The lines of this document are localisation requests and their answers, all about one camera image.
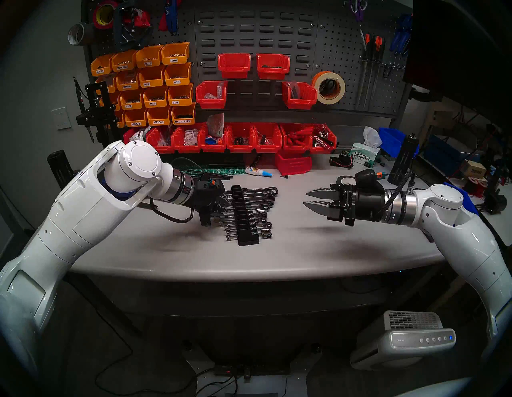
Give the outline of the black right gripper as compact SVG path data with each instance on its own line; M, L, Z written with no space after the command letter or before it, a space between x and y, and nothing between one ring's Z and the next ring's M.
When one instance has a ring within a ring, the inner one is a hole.
M333 201L304 201L303 204L328 220L354 226L356 220L374 221L384 205L384 188L377 185L363 188L356 185L331 185L306 192L307 196Z

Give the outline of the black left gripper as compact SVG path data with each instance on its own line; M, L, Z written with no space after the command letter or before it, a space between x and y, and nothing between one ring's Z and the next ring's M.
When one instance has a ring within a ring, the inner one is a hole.
M233 204L231 197L224 192L194 192L191 196L191 208L199 214L201 226L211 226L211 213L218 209L220 216L234 216L234 207L224 204Z

